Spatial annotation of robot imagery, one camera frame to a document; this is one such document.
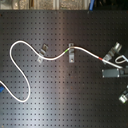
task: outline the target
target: white cable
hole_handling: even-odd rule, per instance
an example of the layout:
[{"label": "white cable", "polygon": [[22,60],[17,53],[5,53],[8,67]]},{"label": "white cable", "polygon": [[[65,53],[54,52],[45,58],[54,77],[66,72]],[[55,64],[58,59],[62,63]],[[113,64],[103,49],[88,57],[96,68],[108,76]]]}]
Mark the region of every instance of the white cable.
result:
[{"label": "white cable", "polygon": [[[25,74],[23,73],[23,71],[20,69],[20,67],[16,64],[16,62],[14,61],[14,59],[13,59],[13,57],[12,57],[12,49],[13,49],[13,47],[14,47],[16,44],[19,44],[19,43],[22,43],[22,44],[27,45],[37,56],[41,57],[41,58],[44,59],[44,60],[56,60],[56,59],[60,58],[61,56],[63,56],[69,49],[72,49],[72,48],[82,50],[82,51],[88,53],[89,55],[91,55],[91,56],[93,56],[93,57],[99,59],[99,57],[96,56],[95,54],[93,54],[93,53],[87,51],[87,50],[84,49],[84,48],[76,47],[76,46],[68,48],[67,50],[65,50],[62,54],[60,54],[60,55],[57,56],[57,57],[54,57],[54,58],[46,58],[46,57],[41,56],[41,55],[40,55],[31,45],[29,45],[27,42],[25,42],[25,41],[16,41],[14,44],[12,44],[12,46],[11,46],[11,48],[10,48],[10,58],[11,58],[12,62],[14,63],[14,65],[17,67],[17,69],[21,72],[21,74],[23,75],[23,77],[25,78],[25,80],[26,80],[26,82],[27,82],[27,85],[28,85],[28,96],[27,96],[27,98],[26,98],[25,100],[20,100],[20,99],[18,99],[16,96],[14,96],[14,94],[12,94],[12,92],[8,89],[8,87],[7,87],[2,81],[0,81],[0,84],[2,84],[2,85],[7,89],[7,91],[10,93],[10,95],[11,95],[14,99],[16,99],[17,101],[22,102],[22,103],[23,103],[23,102],[26,102],[26,101],[29,99],[29,97],[30,97],[30,84],[29,84],[29,81],[28,81],[27,77],[25,76]],[[118,66],[118,65],[116,65],[116,64],[113,64],[113,63],[108,62],[108,61],[106,61],[106,60],[103,60],[103,59],[100,59],[100,60],[102,60],[102,61],[104,61],[104,62],[106,62],[106,63],[108,63],[108,64],[110,64],[110,65],[112,65],[112,66],[114,66],[114,67],[116,67],[116,68],[122,68],[121,66]]]},{"label": "white cable", "polygon": [[124,56],[124,55],[121,55],[121,56],[118,56],[116,59],[115,59],[115,62],[117,63],[117,64],[122,64],[122,63],[124,63],[124,62],[128,62],[128,59]]}]

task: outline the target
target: black perforated surface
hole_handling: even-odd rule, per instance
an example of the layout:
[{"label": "black perforated surface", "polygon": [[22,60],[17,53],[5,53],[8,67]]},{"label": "black perforated surface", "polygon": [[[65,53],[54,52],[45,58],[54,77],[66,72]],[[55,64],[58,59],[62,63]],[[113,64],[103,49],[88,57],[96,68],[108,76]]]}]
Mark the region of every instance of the black perforated surface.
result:
[{"label": "black perforated surface", "polygon": [[[9,48],[24,40],[37,51],[45,43],[47,56],[57,56],[69,43],[104,57],[118,41],[128,42],[126,11],[0,11],[0,80],[23,99],[27,85],[9,58]],[[31,96],[19,103],[0,93],[0,128],[127,128],[128,104],[118,100],[127,78],[102,78],[102,62],[75,50],[56,61],[37,62],[25,45],[13,57],[31,84]]]}]

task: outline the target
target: bolt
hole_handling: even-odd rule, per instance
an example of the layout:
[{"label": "bolt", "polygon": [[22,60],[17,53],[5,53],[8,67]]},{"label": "bolt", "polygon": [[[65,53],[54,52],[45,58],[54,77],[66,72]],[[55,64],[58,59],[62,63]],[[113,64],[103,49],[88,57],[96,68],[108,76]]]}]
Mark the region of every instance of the bolt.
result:
[{"label": "bolt", "polygon": [[71,62],[73,62],[73,59],[71,59]]}]

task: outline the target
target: metal clamp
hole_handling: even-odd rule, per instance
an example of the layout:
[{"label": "metal clamp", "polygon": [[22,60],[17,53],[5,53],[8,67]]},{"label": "metal clamp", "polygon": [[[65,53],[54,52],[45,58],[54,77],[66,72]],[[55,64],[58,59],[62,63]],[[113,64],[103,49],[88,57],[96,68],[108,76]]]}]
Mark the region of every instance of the metal clamp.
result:
[{"label": "metal clamp", "polygon": [[[43,44],[43,47],[40,49],[40,55],[44,56],[48,50],[48,46],[46,44]],[[41,64],[43,59],[41,57],[38,57],[37,61]]]},{"label": "metal clamp", "polygon": [[69,50],[69,63],[74,63],[74,49],[73,48]]}]

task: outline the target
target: metal bracket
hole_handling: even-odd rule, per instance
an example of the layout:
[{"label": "metal bracket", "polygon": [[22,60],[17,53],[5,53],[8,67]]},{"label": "metal bracket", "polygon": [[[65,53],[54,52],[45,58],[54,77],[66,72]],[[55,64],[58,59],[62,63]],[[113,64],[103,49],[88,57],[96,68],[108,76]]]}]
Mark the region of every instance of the metal bracket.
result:
[{"label": "metal bracket", "polygon": [[69,50],[69,63],[74,63],[74,49],[73,48]]},{"label": "metal bracket", "polygon": [[[40,49],[40,55],[44,56],[48,50],[48,46],[46,44],[43,44],[43,47]],[[41,64],[43,59],[41,57],[38,57],[37,61]]]}]

